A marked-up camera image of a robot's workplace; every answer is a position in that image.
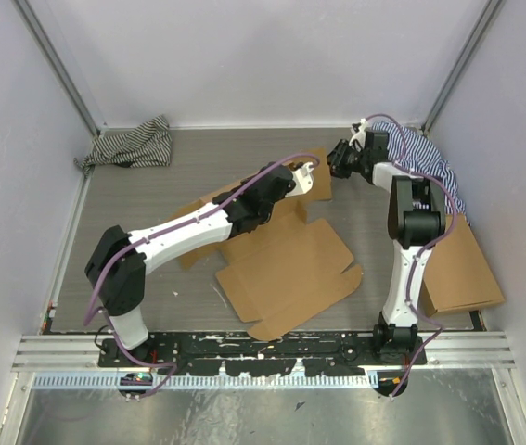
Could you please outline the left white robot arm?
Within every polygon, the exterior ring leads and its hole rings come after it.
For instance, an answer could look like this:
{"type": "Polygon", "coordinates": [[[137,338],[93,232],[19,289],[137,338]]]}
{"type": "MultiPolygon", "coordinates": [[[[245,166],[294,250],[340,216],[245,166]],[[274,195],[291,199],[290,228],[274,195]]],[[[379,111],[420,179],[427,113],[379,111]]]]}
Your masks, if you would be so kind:
{"type": "Polygon", "coordinates": [[[100,300],[121,344],[121,359],[134,368],[146,365],[152,355],[140,309],[146,277],[186,253],[268,223],[277,202],[311,190],[312,169],[310,162],[271,163],[239,186],[170,222],[132,232],[123,231],[119,225],[110,227],[84,269],[93,288],[84,320],[91,321],[97,312],[95,303],[100,300]]]}

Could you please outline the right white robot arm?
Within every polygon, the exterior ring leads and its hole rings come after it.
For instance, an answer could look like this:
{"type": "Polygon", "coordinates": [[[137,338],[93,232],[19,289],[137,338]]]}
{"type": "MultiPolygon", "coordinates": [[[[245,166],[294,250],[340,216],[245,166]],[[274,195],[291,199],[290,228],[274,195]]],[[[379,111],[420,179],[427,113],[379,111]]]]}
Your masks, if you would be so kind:
{"type": "Polygon", "coordinates": [[[418,300],[435,241],[445,233],[442,188],[424,174],[389,160],[389,134],[356,126],[327,155],[330,173],[347,179],[354,172],[389,193],[387,229],[394,247],[390,290],[372,333],[372,352],[395,365],[419,348],[418,300]]]}

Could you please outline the folded brown cardboard box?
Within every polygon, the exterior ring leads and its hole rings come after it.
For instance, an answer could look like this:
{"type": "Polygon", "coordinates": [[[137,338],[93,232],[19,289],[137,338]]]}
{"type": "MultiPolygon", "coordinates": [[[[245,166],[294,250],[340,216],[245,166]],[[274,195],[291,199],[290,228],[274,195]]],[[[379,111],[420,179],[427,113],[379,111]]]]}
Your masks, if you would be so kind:
{"type": "Polygon", "coordinates": [[[456,217],[452,233],[430,254],[420,301],[429,317],[481,310],[506,301],[462,214],[456,217]]]}

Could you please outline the blue striped cloth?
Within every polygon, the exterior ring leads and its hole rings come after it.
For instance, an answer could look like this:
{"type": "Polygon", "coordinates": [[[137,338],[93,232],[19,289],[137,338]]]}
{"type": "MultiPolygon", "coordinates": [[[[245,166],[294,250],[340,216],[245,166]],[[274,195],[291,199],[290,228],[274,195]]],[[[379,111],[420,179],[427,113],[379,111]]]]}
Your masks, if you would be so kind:
{"type": "Polygon", "coordinates": [[[389,161],[409,171],[438,179],[451,194],[457,212],[466,214],[466,204],[459,194],[456,174],[440,150],[428,138],[405,127],[400,132],[391,121],[375,121],[371,128],[389,134],[389,161]]]}

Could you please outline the grey striped cloth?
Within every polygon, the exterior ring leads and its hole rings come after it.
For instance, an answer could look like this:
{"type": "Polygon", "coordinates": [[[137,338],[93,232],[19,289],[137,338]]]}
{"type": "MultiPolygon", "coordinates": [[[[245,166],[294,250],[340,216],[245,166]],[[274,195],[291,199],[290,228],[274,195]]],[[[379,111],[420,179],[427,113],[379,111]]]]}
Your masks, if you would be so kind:
{"type": "Polygon", "coordinates": [[[85,176],[97,166],[167,167],[172,162],[172,148],[169,122],[161,114],[130,131],[98,136],[92,141],[90,153],[75,158],[73,163],[85,176]]]}

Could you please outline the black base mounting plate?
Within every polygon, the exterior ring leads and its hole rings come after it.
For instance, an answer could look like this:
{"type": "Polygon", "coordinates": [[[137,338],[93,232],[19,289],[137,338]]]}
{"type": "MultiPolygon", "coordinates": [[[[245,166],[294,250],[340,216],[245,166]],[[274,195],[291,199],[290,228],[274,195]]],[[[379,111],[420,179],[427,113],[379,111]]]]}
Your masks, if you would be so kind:
{"type": "Polygon", "coordinates": [[[145,362],[165,375],[252,377],[288,375],[299,363],[304,375],[363,375],[368,365],[410,364],[416,350],[378,353],[373,338],[364,331],[296,331],[276,340],[256,340],[244,331],[156,332],[146,343],[131,350],[129,360],[113,338],[95,339],[100,368],[135,367],[145,362]]]}

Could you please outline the right aluminium corner post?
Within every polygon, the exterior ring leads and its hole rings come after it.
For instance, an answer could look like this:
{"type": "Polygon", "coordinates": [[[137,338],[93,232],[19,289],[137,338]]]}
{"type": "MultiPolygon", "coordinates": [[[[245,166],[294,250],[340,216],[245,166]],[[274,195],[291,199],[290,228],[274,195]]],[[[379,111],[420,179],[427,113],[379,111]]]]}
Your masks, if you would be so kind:
{"type": "Polygon", "coordinates": [[[466,41],[463,43],[453,67],[450,69],[445,81],[440,88],[430,111],[422,123],[420,130],[423,134],[429,134],[436,121],[442,114],[452,93],[456,89],[463,74],[468,69],[472,59],[476,56],[487,33],[506,4],[505,0],[487,0],[477,17],[466,41]]]}

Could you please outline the aluminium corner post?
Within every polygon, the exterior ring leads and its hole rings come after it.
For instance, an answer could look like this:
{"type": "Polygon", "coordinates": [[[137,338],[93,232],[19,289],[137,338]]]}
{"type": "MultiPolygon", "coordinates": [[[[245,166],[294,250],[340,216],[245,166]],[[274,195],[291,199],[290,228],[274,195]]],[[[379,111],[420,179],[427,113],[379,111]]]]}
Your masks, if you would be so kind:
{"type": "Polygon", "coordinates": [[[429,134],[436,121],[442,114],[452,93],[456,89],[463,74],[468,69],[472,59],[476,56],[487,33],[506,4],[505,0],[487,0],[477,17],[466,41],[463,43],[453,67],[450,69],[445,81],[440,88],[430,111],[422,123],[420,130],[423,134],[429,134]]]}
{"type": "Polygon", "coordinates": [[[86,105],[82,95],[70,76],[65,64],[62,61],[57,49],[53,45],[45,26],[41,23],[32,4],[27,0],[12,1],[14,8],[19,13],[22,21],[27,27],[33,40],[38,45],[45,61],[55,74],[60,86],[70,100],[74,110],[82,120],[86,129],[92,136],[102,134],[100,126],[92,116],[89,107],[86,105]]]}

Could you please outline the aluminium rail frame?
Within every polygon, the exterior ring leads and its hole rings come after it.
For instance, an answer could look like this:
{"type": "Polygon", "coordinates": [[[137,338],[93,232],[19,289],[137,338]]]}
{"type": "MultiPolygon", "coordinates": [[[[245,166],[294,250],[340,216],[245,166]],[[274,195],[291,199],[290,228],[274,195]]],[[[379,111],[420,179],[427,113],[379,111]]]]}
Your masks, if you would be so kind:
{"type": "Polygon", "coordinates": [[[55,371],[135,367],[173,362],[179,375],[219,375],[233,361],[277,368],[283,374],[298,368],[309,373],[364,369],[402,369],[409,364],[435,368],[502,368],[515,366],[507,339],[500,332],[446,331],[437,337],[424,332],[410,352],[373,348],[364,331],[292,332],[264,342],[243,332],[159,332],[142,346],[124,355],[112,336],[25,336],[13,362],[16,370],[55,371]]]}

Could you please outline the left aluminium corner post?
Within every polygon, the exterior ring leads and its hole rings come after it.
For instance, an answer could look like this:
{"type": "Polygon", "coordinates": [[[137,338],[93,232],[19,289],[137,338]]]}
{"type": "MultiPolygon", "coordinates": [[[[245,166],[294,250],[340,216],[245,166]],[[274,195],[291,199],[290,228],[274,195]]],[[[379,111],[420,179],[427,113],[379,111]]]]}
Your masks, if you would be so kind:
{"type": "Polygon", "coordinates": [[[53,45],[45,26],[41,23],[32,4],[27,0],[12,1],[14,8],[19,13],[22,21],[27,27],[33,40],[38,45],[45,61],[55,74],[60,86],[70,100],[74,110],[82,120],[86,129],[92,136],[102,134],[100,126],[92,116],[89,107],[86,105],[82,95],[70,76],[65,64],[62,61],[57,49],[53,45]]]}

